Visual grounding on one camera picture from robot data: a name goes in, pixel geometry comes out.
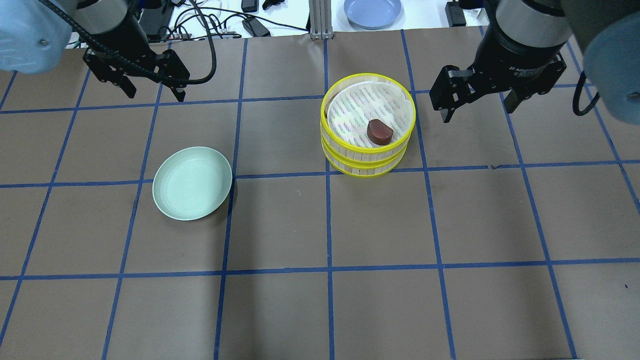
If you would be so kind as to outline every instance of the grid line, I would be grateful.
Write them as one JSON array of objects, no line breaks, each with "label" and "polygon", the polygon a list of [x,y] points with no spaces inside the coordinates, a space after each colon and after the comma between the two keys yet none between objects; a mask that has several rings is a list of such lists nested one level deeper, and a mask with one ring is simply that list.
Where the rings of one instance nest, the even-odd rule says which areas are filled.
[{"label": "grid line", "polygon": [[[76,101],[76,107],[80,106],[80,101],[82,100],[82,96],[84,95],[84,90],[86,89],[86,84],[89,80],[90,71],[87,69],[86,75],[84,76],[84,83],[82,85],[82,89],[80,89],[80,94],[78,95]],[[7,94],[10,91],[10,87],[8,86],[6,92],[3,97],[3,101],[6,99]],[[62,141],[62,146],[60,147],[60,153],[58,154],[58,160],[56,162],[56,166],[53,170],[53,174],[51,175],[51,181],[49,182],[49,187],[47,189],[47,195],[44,198],[42,203],[42,208],[40,209],[40,214],[38,215],[38,220],[36,221],[36,226],[33,230],[33,235],[31,237],[31,241],[29,242],[29,247],[27,249],[27,254],[24,258],[24,262],[22,263],[22,270],[20,271],[20,276],[15,285],[15,289],[13,291],[13,296],[11,297],[11,302],[9,304],[9,309],[6,312],[6,316],[4,318],[4,323],[2,326],[2,330],[0,331],[0,346],[2,346],[2,342],[4,341],[4,335],[6,334],[6,329],[9,326],[9,320],[11,319],[11,315],[13,313],[13,307],[15,306],[15,301],[18,297],[18,292],[20,291],[20,287],[22,286],[22,282],[24,280],[24,275],[27,271],[27,266],[29,265],[29,260],[31,259],[31,253],[33,252],[33,247],[35,245],[36,239],[38,237],[38,232],[40,230],[40,224],[42,223],[42,217],[44,216],[44,212],[47,209],[47,203],[49,202],[49,197],[51,196],[51,190],[53,186],[51,186],[56,181],[56,176],[58,175],[58,170],[60,169],[60,163],[62,162],[62,157],[65,154],[65,149],[67,148],[67,143],[69,141],[69,136],[71,135],[71,130],[73,128],[74,122],[76,121],[77,110],[74,110],[73,115],[71,115],[71,119],[69,120],[69,125],[67,127],[67,132],[65,133],[65,139]]]},{"label": "grid line", "polygon": [[244,92],[244,72],[246,69],[246,49],[247,49],[247,39],[244,40],[243,46],[243,54],[242,54],[242,66],[240,70],[240,89],[238,90],[238,107],[236,113],[236,137],[234,140],[234,158],[232,162],[232,175],[233,181],[231,182],[231,189],[229,191],[229,205],[227,208],[227,227],[225,230],[225,248],[224,253],[222,255],[222,274],[220,277],[220,292],[218,293],[218,314],[216,317],[216,334],[214,338],[214,350],[213,350],[213,358],[214,360],[218,360],[220,355],[220,335],[222,333],[222,311],[225,301],[225,287],[227,285],[227,264],[228,264],[228,255],[229,255],[229,242],[231,237],[231,219],[233,215],[234,208],[234,194],[236,192],[236,170],[237,170],[237,161],[238,161],[238,147],[240,143],[240,120],[242,117],[242,103],[243,103],[243,92]]},{"label": "grid line", "polygon": [[[566,88],[575,87],[576,84],[556,85],[554,88]],[[411,90],[411,94],[428,94],[430,90]],[[281,101],[281,100],[309,100],[309,99],[322,99],[324,95],[301,95],[301,96],[283,96],[283,97],[254,97],[249,99],[242,99],[242,102],[259,102],[259,101]],[[218,100],[198,100],[198,101],[183,101],[183,102],[160,102],[158,106],[187,106],[187,105],[200,105],[200,104],[227,104],[237,103],[239,99],[218,99]],[[147,102],[143,104],[121,104],[121,105],[102,105],[102,106],[78,106],[75,108],[45,108],[45,109],[22,109],[22,110],[1,110],[0,115],[3,114],[23,114],[23,113],[51,113],[59,111],[85,111],[85,110],[108,110],[108,109],[122,109],[122,108],[151,108],[156,106],[155,103]]]},{"label": "grid line", "polygon": [[2,100],[0,100],[0,111],[2,111],[4,102],[6,101],[6,98],[9,96],[9,90],[11,90],[11,86],[13,85],[13,81],[15,80],[15,77],[17,74],[18,74],[17,71],[13,71],[13,75],[11,75],[11,80],[9,80],[9,83],[6,86],[6,90],[4,91],[4,95],[2,96]]},{"label": "grid line", "polygon": [[[140,194],[142,193],[142,185],[144,184],[145,171],[147,169],[147,159],[149,155],[149,149],[151,148],[151,139],[154,134],[154,128],[156,126],[156,117],[158,114],[158,104],[160,103],[160,97],[162,96],[163,85],[158,85],[158,91],[156,95],[156,105],[154,106],[154,113],[151,118],[151,125],[149,125],[149,132],[147,136],[147,144],[145,145],[145,152],[142,157],[142,166],[140,167],[140,178],[138,179],[138,190],[136,192],[136,198],[133,202],[131,209],[131,219],[129,220],[129,228],[127,230],[127,237],[124,244],[124,250],[122,251],[122,260],[120,262],[120,274],[124,273],[124,269],[127,265],[127,257],[129,255],[129,245],[131,244],[131,235],[133,233],[133,226],[136,221],[136,214],[138,212],[138,203],[140,201]],[[122,277],[118,278],[116,284],[116,291],[113,295],[113,304],[111,306],[111,314],[109,316],[109,324],[107,326],[107,333],[104,337],[104,346],[102,348],[102,360],[107,359],[109,352],[109,343],[111,341],[111,333],[113,331],[113,322],[115,321],[116,312],[118,310],[118,300],[120,299],[120,290],[122,289]]]},{"label": "grid line", "polygon": [[[578,62],[578,59],[575,56],[573,47],[569,43],[567,43],[567,45],[569,48],[569,53],[573,58],[573,63],[575,64],[575,68],[578,70],[578,73],[581,73],[582,69],[580,67],[580,63]],[[593,96],[591,95],[591,90],[589,89],[589,87],[586,86],[584,89],[587,92],[587,96],[589,97],[589,100],[593,101]],[[596,118],[600,123],[600,127],[602,128],[602,132],[604,133],[604,136],[607,138],[607,141],[609,142],[609,147],[611,148],[611,152],[613,153],[613,156],[616,158],[616,163],[620,167],[620,172],[622,173],[622,177],[624,178],[625,183],[627,184],[627,188],[629,189],[631,198],[634,200],[634,205],[636,205],[636,210],[640,215],[640,201],[638,201],[638,196],[636,194],[636,191],[634,190],[633,185],[631,184],[631,180],[629,179],[629,176],[627,175],[627,171],[625,170],[623,162],[620,161],[620,155],[618,154],[618,150],[616,150],[616,146],[613,144],[613,139],[609,135],[609,131],[607,130],[607,126],[604,124],[604,121],[602,120],[602,116],[600,115],[600,110],[598,109],[597,105],[593,108],[593,111],[595,112]]]},{"label": "grid line", "polygon": [[[482,27],[478,27],[480,34],[484,37],[484,30]],[[554,295],[556,297],[556,302],[558,306],[558,311],[560,314],[560,319],[562,321],[564,327],[564,335],[566,336],[567,344],[569,345],[569,351],[571,352],[571,356],[575,359],[577,358],[577,354],[575,351],[575,345],[573,344],[573,337],[571,335],[571,329],[569,328],[569,322],[566,318],[566,314],[564,312],[564,304],[562,301],[562,296],[560,295],[560,289],[558,288],[556,273],[554,272],[553,263],[551,262],[551,257],[549,254],[549,250],[547,247],[547,240],[545,238],[544,230],[542,229],[542,223],[540,222],[540,214],[538,214],[538,208],[536,206],[536,201],[533,196],[533,191],[531,190],[531,184],[529,182],[529,176],[527,175],[527,168],[524,166],[524,160],[522,159],[522,153],[520,152],[520,146],[518,145],[518,138],[515,133],[515,129],[513,127],[513,123],[511,121],[511,115],[508,113],[505,105],[504,105],[504,95],[501,92],[500,94],[500,102],[502,103],[502,110],[504,111],[504,116],[507,120],[507,125],[509,126],[509,132],[511,133],[511,137],[513,139],[513,146],[516,151],[516,155],[518,158],[518,164],[520,165],[520,171],[522,172],[522,179],[524,180],[524,185],[527,189],[527,196],[529,197],[529,203],[531,204],[531,210],[533,212],[533,217],[536,222],[536,227],[538,229],[538,236],[540,237],[540,245],[542,246],[542,251],[545,255],[545,262],[547,263],[547,269],[549,271],[549,277],[551,280],[551,286],[553,287]]]},{"label": "grid line", "polygon": [[[415,95],[415,83],[413,82],[413,70],[411,68],[411,58],[409,56],[409,48],[406,43],[406,37],[404,30],[400,30],[400,36],[402,37],[402,43],[404,47],[404,57],[406,58],[407,71],[409,72],[409,83],[411,84],[411,92],[413,101],[417,103],[417,97]],[[420,126],[420,114],[418,106],[415,107],[415,126],[418,132],[418,144],[420,145],[420,156],[422,158],[422,171],[424,173],[424,182],[427,191],[427,200],[429,202],[429,216],[431,218],[431,231],[433,232],[433,246],[435,248],[438,278],[440,279],[440,293],[442,294],[442,307],[444,312],[445,325],[447,327],[447,339],[449,341],[449,354],[451,359],[456,360],[456,347],[453,339],[453,330],[451,327],[451,315],[449,313],[449,301],[447,299],[447,285],[444,278],[444,268],[442,266],[442,255],[440,253],[440,240],[438,239],[438,229],[436,224],[436,215],[433,208],[433,197],[431,195],[431,183],[429,181],[429,170],[427,164],[426,152],[424,150],[424,141],[422,139],[422,127]]]},{"label": "grid line", "polygon": [[[323,40],[324,93],[329,91],[329,50],[327,39]],[[329,360],[335,360],[335,336],[333,327],[333,250],[331,230],[331,169],[329,160],[324,159],[324,180],[326,186],[326,267],[329,327]]]},{"label": "grid line", "polygon": [[[621,160],[622,164],[640,164],[640,160]],[[597,165],[617,165],[616,160],[603,160],[603,161],[575,161],[569,163],[525,163],[520,164],[504,164],[504,165],[462,165],[462,166],[450,166],[450,167],[427,167],[428,172],[439,171],[461,171],[461,170],[502,170],[507,168],[540,168],[540,167],[581,167],[581,166],[597,166]],[[422,172],[421,167],[415,168],[394,168],[390,172]],[[331,175],[344,175],[339,171],[329,171]],[[309,176],[324,176],[326,172],[282,172],[275,174],[247,174],[236,175],[236,179],[266,179],[266,178],[278,178],[278,177],[309,177]],[[150,184],[153,183],[153,179],[142,180],[118,180],[118,181],[80,181],[80,182],[67,182],[67,183],[22,183],[22,184],[0,184],[0,189],[5,188],[47,188],[53,187],[65,187],[65,186],[116,186],[116,185],[131,185],[131,184]]]},{"label": "grid line", "polygon": [[[554,266],[563,265],[594,265],[594,264],[625,264],[640,263],[640,258],[595,258],[595,259],[562,259],[551,260]],[[455,268],[509,268],[519,266],[546,266],[546,260],[537,261],[498,261],[485,263],[443,263],[445,269]],[[436,270],[438,264],[396,264],[396,265],[355,265],[332,266],[332,272],[366,272],[366,271],[394,271],[394,270]],[[103,273],[103,274],[51,274],[51,275],[25,275],[23,281],[34,280],[74,280],[74,279],[139,279],[160,277],[192,277],[192,276],[227,276],[260,275],[260,274],[299,274],[299,273],[323,273],[329,271],[327,266],[300,267],[300,268],[259,268],[243,270],[201,270],[185,272],[133,272],[133,273]],[[0,276],[0,281],[16,281],[19,275]]]}]

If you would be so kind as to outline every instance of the black cable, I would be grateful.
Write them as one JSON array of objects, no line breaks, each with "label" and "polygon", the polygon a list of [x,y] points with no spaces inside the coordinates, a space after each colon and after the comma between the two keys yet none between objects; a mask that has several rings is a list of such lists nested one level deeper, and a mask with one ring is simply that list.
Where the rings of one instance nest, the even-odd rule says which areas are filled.
[{"label": "black cable", "polygon": [[156,32],[156,36],[157,36],[158,38],[161,38],[161,37],[163,37],[163,36],[164,36],[164,35],[160,35],[160,31],[161,31],[163,28],[164,28],[164,29],[167,29],[167,31],[171,31],[171,28],[169,28],[168,26],[164,26],[164,25],[162,25],[162,26],[158,29],[158,31]]},{"label": "black cable", "polygon": [[[39,0],[39,1],[48,9],[53,11],[61,19],[63,19],[67,24],[71,25],[71,28],[76,33],[78,33],[78,35],[84,40],[84,42],[86,42],[92,49],[107,54],[108,56],[112,57],[117,62],[119,62],[122,65],[122,67],[140,72],[146,78],[149,78],[152,81],[155,81],[158,83],[164,83],[164,85],[168,85],[168,86],[199,85],[199,84],[204,84],[207,81],[211,80],[211,78],[213,78],[213,75],[216,73],[216,67],[217,67],[216,50],[213,46],[211,31],[209,31],[208,27],[206,27],[205,30],[207,32],[207,36],[209,37],[209,47],[211,48],[211,70],[209,71],[209,74],[202,79],[196,79],[196,80],[177,79],[171,76],[160,75],[156,72],[153,72],[141,67],[140,65],[134,63],[133,61],[127,58],[124,58],[122,55],[118,54],[116,51],[114,51],[110,47],[99,42],[96,38],[93,37],[91,33],[89,33],[86,29],[84,29],[82,25],[78,24],[77,21],[75,21],[71,16],[69,16],[63,10],[58,8],[50,0]],[[189,0],[189,2],[193,6],[193,8],[198,12],[199,16],[205,19],[205,15],[202,13],[201,9],[196,4],[195,0]]]},{"label": "black cable", "polygon": [[182,36],[182,32],[180,31],[180,29],[184,30],[185,34],[187,34],[187,29],[184,27],[184,24],[187,23],[187,21],[191,20],[191,19],[195,19],[200,17],[198,14],[196,15],[191,15],[189,17],[187,17],[186,19],[184,19],[180,24],[177,24],[173,30],[171,30],[169,32],[169,36],[173,35],[176,31],[178,31],[178,34],[180,34]]},{"label": "black cable", "polygon": [[[218,11],[221,11],[221,12],[229,12],[229,13],[234,13],[234,14],[239,14],[239,15],[244,15],[244,16],[255,17],[256,19],[264,20],[266,22],[270,22],[270,23],[272,23],[274,25],[277,25],[277,26],[284,26],[285,28],[292,28],[292,29],[296,29],[296,30],[300,30],[300,31],[304,31],[304,32],[308,33],[307,29],[299,28],[299,27],[293,26],[293,25],[281,24],[279,22],[271,21],[271,20],[269,20],[267,18],[256,16],[256,15],[252,15],[250,13],[237,12],[235,10],[228,10],[228,9],[222,9],[222,8],[214,8],[214,7],[211,7],[211,6],[203,6],[200,9],[202,9],[202,10],[218,10]],[[184,10],[183,12],[181,12],[178,15],[176,20],[179,19],[180,16],[184,15],[186,12],[189,12],[191,10],[193,10],[193,9],[190,8],[190,9]]]},{"label": "black cable", "polygon": [[241,17],[241,18],[243,18],[243,19],[246,19],[246,18],[248,17],[247,15],[245,15],[245,14],[241,14],[241,13],[235,13],[235,14],[229,15],[227,18],[225,18],[224,20],[222,20],[222,27],[226,29],[226,28],[227,28],[227,21],[228,21],[229,19],[231,19],[232,17],[236,17],[236,16],[237,16],[237,17]]},{"label": "black cable", "polygon": [[[242,35],[239,33],[220,33],[220,35],[224,36],[225,35],[230,35],[232,38],[242,38]],[[161,44],[161,43],[165,43],[165,42],[183,42],[183,41],[200,41],[200,40],[204,40],[207,38],[207,35],[201,36],[201,37],[193,37],[193,38],[169,38],[169,39],[164,39],[164,40],[152,40],[149,43],[150,44]]]},{"label": "black cable", "polygon": [[213,30],[216,32],[216,34],[218,34],[220,38],[223,38],[220,32],[218,31],[218,28],[222,29],[222,23],[220,23],[220,19],[218,19],[218,17],[213,15],[212,13],[210,13],[208,17],[209,17],[209,20],[211,21],[211,25],[213,26]]},{"label": "black cable", "polygon": [[187,29],[185,29],[183,26],[179,26],[178,27],[178,35],[180,35],[180,38],[186,38],[185,35],[189,35],[189,34],[187,33]]},{"label": "black cable", "polygon": [[575,85],[575,92],[573,93],[573,113],[578,116],[585,116],[591,111],[595,106],[598,100],[600,99],[600,94],[596,93],[593,97],[593,100],[587,105],[584,110],[580,110],[580,95],[582,93],[582,89],[584,88],[584,83],[587,81],[587,75],[580,74],[580,78],[578,79],[578,83]]}]

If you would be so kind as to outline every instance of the mint green bowl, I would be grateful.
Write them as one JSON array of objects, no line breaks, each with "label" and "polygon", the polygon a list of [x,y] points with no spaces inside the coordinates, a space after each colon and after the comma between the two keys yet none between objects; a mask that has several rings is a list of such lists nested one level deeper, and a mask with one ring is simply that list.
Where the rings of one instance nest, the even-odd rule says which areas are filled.
[{"label": "mint green bowl", "polygon": [[170,218],[202,218],[225,201],[232,178],[224,155],[210,147],[188,147],[160,165],[152,190],[154,202]]}]

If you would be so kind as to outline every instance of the blue plate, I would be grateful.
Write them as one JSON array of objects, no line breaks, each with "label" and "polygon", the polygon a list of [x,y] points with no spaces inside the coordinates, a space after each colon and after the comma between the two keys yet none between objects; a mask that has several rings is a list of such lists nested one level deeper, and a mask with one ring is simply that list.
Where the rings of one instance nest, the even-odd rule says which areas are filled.
[{"label": "blue plate", "polygon": [[353,24],[365,29],[382,29],[396,21],[400,0],[344,0],[344,14]]}]

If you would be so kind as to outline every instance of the power adapter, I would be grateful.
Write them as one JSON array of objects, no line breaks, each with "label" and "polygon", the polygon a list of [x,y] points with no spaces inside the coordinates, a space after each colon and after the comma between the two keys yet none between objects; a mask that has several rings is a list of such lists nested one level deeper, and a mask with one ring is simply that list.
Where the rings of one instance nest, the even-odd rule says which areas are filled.
[{"label": "power adapter", "polygon": [[258,0],[242,0],[242,11],[246,13],[258,11]]},{"label": "power adapter", "polygon": [[449,27],[466,26],[465,13],[460,8],[460,5],[456,1],[449,1],[445,4],[444,12],[447,15],[447,22]]},{"label": "power adapter", "polygon": [[270,37],[271,33],[255,17],[242,20],[242,26],[253,37]]}]

